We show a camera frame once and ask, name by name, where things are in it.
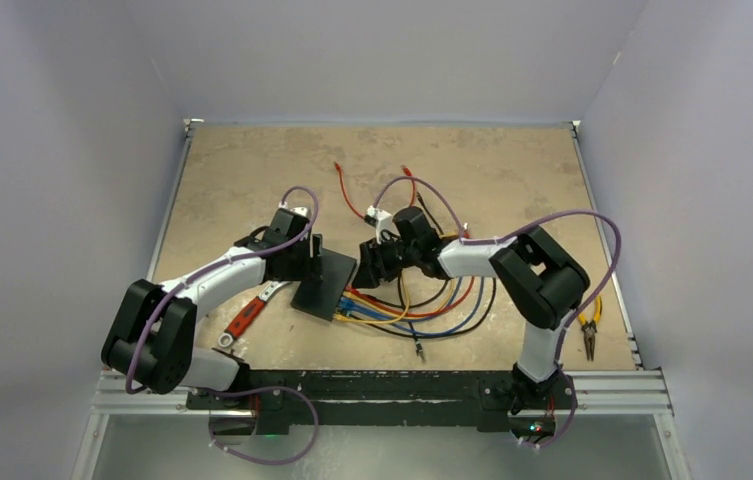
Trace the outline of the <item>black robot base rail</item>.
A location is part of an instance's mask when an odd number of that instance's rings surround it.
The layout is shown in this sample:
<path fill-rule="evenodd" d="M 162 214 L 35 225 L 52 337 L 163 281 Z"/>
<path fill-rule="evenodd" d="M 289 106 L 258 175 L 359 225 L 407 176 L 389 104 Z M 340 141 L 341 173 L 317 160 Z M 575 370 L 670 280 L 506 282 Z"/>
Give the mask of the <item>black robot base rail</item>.
<path fill-rule="evenodd" d="M 479 432 L 550 437 L 576 406 L 571 377 L 538 386 L 516 370 L 253 370 L 233 392 L 196 390 L 190 410 L 214 417 L 243 412 L 259 435 L 293 426 L 473 427 Z"/>

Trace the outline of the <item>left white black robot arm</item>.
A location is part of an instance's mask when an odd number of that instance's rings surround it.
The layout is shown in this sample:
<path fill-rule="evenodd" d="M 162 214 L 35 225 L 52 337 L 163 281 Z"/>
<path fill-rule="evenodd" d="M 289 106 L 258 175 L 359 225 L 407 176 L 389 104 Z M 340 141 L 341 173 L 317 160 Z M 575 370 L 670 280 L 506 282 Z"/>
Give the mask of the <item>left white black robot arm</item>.
<path fill-rule="evenodd" d="M 319 278 L 322 238 L 311 233 L 315 217 L 307 207 L 282 204 L 269 225 L 211 263 L 162 283 L 133 282 L 104 341 L 102 362 L 125 375 L 130 393 L 210 389 L 224 408 L 244 405 L 250 395 L 250 382 L 239 375 L 245 363 L 197 346 L 197 323 L 245 290 Z"/>

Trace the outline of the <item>black network switch box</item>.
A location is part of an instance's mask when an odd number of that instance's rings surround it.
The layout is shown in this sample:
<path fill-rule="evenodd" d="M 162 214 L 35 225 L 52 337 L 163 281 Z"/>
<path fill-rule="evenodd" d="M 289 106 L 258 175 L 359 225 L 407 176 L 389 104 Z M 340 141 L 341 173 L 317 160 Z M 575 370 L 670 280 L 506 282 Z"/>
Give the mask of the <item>black network switch box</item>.
<path fill-rule="evenodd" d="M 301 313 L 332 322 L 343 292 L 351 281 L 357 260 L 348 255 L 324 249 L 321 276 L 306 280 L 297 287 L 290 307 Z"/>

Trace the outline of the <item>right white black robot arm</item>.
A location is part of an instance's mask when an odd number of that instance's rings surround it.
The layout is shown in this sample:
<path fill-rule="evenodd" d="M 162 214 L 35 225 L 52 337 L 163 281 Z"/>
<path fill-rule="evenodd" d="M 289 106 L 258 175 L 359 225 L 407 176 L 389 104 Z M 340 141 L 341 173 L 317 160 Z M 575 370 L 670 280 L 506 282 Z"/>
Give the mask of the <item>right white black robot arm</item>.
<path fill-rule="evenodd" d="M 419 207 L 402 209 L 391 222 L 360 244 L 353 287 L 376 288 L 408 268 L 439 280 L 498 280 L 527 323 L 515 364 L 515 397 L 528 407 L 548 399 L 558 369 L 558 335 L 591 284 L 585 269 L 539 226 L 504 239 L 471 240 L 440 236 Z"/>

